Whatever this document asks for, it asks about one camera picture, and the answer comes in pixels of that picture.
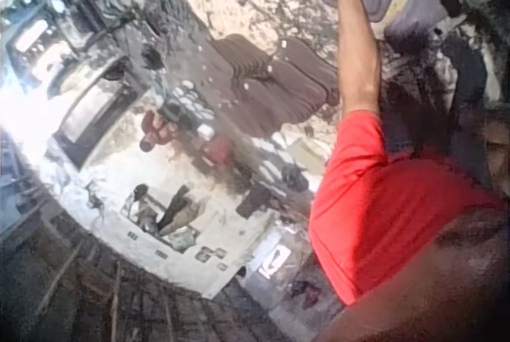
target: debris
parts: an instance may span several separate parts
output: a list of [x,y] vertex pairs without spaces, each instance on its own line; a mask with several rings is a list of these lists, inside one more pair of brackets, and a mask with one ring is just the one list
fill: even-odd
[[308,180],[303,176],[301,168],[296,165],[284,166],[281,176],[291,191],[301,193],[308,189]]
[[185,197],[189,192],[190,188],[185,184],[178,189],[177,193],[170,201],[167,210],[165,210],[163,218],[158,222],[158,230],[162,230],[165,226],[174,221],[175,215],[190,204],[190,200]]
[[248,219],[256,210],[267,205],[273,194],[263,185],[257,183],[249,191],[248,195],[236,208],[236,212],[243,218]]
[[101,199],[99,199],[96,196],[96,191],[98,190],[96,182],[92,180],[90,183],[87,184],[85,189],[88,192],[87,206],[90,209],[97,209],[97,210],[99,210],[100,214],[102,215],[103,214],[103,209],[104,209],[104,203],[103,203],[103,201]]
[[145,61],[147,69],[157,71],[165,67],[159,51],[155,49],[154,46],[148,45],[147,43],[143,45],[142,58]]
[[407,0],[384,29],[384,37],[399,53],[417,53],[428,44],[433,28],[448,17],[441,0]]
[[309,137],[309,138],[313,138],[314,136],[314,130],[313,130],[313,127],[310,125],[310,124],[307,124],[304,126],[304,134]]
[[158,233],[156,219],[158,214],[148,206],[147,202],[142,201],[139,205],[140,212],[136,224],[144,231],[155,236]]
[[304,293],[306,288],[308,287],[308,283],[306,281],[296,281],[292,284],[290,297],[294,298],[300,296]]
[[183,228],[184,226],[192,223],[201,213],[201,210],[204,209],[202,207],[202,201],[195,202],[192,198],[188,198],[189,204],[181,209],[175,216],[170,225],[163,227],[159,231],[159,235],[166,236],[175,232],[178,229]]
[[483,104],[488,73],[481,51],[472,49],[467,38],[454,32],[446,38],[441,51],[457,70],[457,84],[452,102],[454,113],[457,114],[463,104]]
[[309,284],[305,290],[305,298],[303,303],[303,309],[310,309],[316,305],[319,301],[320,289],[316,286]]
[[195,232],[189,226],[185,226],[170,233],[168,241],[175,251],[184,253],[188,248],[197,245],[194,234]]
[[108,71],[103,75],[107,81],[119,81],[124,78],[127,62],[124,60],[117,61]]

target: red shirt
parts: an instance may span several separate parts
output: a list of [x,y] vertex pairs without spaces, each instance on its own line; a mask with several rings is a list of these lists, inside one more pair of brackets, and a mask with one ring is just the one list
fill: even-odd
[[225,164],[230,158],[232,141],[226,135],[218,135],[204,147],[204,152],[216,164]]
[[154,111],[145,112],[142,119],[142,130],[145,134],[155,133],[158,136],[159,145],[168,144],[175,138],[175,130]]
[[309,234],[347,305],[396,274],[457,215],[504,202],[447,159],[390,161],[380,119],[348,114],[312,204]]

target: wooden plank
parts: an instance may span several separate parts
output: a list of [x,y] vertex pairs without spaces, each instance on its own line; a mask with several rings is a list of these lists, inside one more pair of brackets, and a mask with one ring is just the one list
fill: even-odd
[[167,291],[162,288],[163,298],[165,299],[165,314],[167,316],[167,327],[168,327],[168,342],[175,342],[174,338],[174,325],[172,324],[172,317],[170,314],[170,304],[168,303]]
[[4,263],[13,257],[17,251],[32,238],[33,234],[41,225],[39,221],[42,206],[46,200],[40,201],[27,213],[12,225],[7,231],[0,235],[0,246],[2,247],[2,258]]
[[69,255],[68,259],[65,261],[64,265],[58,271],[57,275],[53,279],[51,285],[49,286],[46,294],[43,296],[41,303],[37,307],[36,316],[40,316],[45,310],[48,308],[49,302],[53,298],[53,295],[57,291],[58,283],[64,276],[65,272],[69,269],[71,264],[74,262],[76,257],[78,256],[81,247],[83,246],[84,240],[81,240],[78,246],[73,250],[73,252]]
[[71,242],[67,238],[65,238],[62,235],[62,233],[59,232],[58,229],[45,216],[41,217],[41,222],[51,237],[58,239],[62,243],[62,245],[64,245],[67,248],[73,247]]
[[120,276],[122,275],[122,268],[120,266],[120,262],[117,262],[117,274],[115,279],[115,284],[113,286],[113,301],[112,301],[112,310],[110,315],[112,316],[112,342],[116,342],[117,339],[117,324],[118,313],[119,313],[119,291],[120,291]]

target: cloth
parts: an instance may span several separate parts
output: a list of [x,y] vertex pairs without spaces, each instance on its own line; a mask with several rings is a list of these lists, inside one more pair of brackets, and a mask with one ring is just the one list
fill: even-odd
[[309,234],[336,293],[349,305],[474,207],[507,210],[437,152],[389,160],[379,117],[359,111],[339,125]]
[[175,138],[175,129],[154,111],[145,112],[142,119],[142,130],[145,134],[155,133],[158,136],[159,145],[168,144]]
[[188,188],[186,185],[182,185],[178,189],[177,193],[174,195],[174,197],[172,197],[167,210],[165,210],[163,217],[158,222],[158,230],[163,229],[165,226],[174,221],[175,215],[190,204],[190,200],[185,197],[189,191],[190,188]]
[[172,222],[159,231],[161,237],[174,233],[177,229],[189,225],[197,217],[201,209],[200,202],[190,202],[188,206],[179,211]]
[[243,218],[249,218],[261,206],[267,205],[273,194],[260,183],[256,183],[237,206],[236,212]]

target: black object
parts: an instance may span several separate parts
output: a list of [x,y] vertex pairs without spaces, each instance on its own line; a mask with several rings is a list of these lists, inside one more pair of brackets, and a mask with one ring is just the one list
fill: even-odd
[[241,201],[239,206],[236,208],[237,214],[243,218],[249,218],[255,210],[259,209],[263,205],[267,205],[273,194],[271,191],[257,183],[253,186],[248,195]]
[[309,284],[306,290],[304,291],[304,303],[303,310],[310,309],[316,305],[319,301],[320,289],[316,286]]
[[306,288],[308,287],[308,283],[306,281],[296,281],[292,284],[292,291],[290,293],[290,297],[294,298],[304,293]]
[[281,215],[280,216],[281,223],[284,224],[284,226],[291,226],[296,223],[292,218]]
[[291,191],[301,193],[308,189],[308,180],[296,165],[284,166],[281,171],[281,178]]
[[304,134],[309,138],[313,138],[313,136],[315,136],[315,131],[311,125],[307,125],[304,127]]
[[148,191],[149,191],[149,187],[147,186],[147,184],[137,185],[134,190],[135,202],[139,201],[144,195],[147,194]]
[[145,61],[145,67],[154,71],[164,68],[163,59],[161,54],[152,45],[147,43],[142,48],[142,58]]
[[457,114],[463,104],[480,107],[484,102],[487,68],[479,49],[469,46],[469,39],[457,33],[451,33],[441,47],[452,66],[457,70],[458,78],[453,95],[453,114]]
[[163,218],[158,222],[158,231],[174,221],[175,215],[190,203],[190,200],[184,197],[189,191],[190,188],[185,184],[178,189],[177,193],[170,201],[167,210],[165,210]]
[[178,103],[173,101],[166,102],[158,110],[158,114],[160,114],[166,122],[177,124],[178,129],[181,131],[193,131],[197,127],[196,123],[186,114],[185,110],[182,109]]
[[119,81],[124,77],[126,66],[128,65],[127,59],[117,61],[108,71],[103,75],[107,81]]
[[246,266],[242,266],[236,273],[236,276],[240,278],[246,278]]

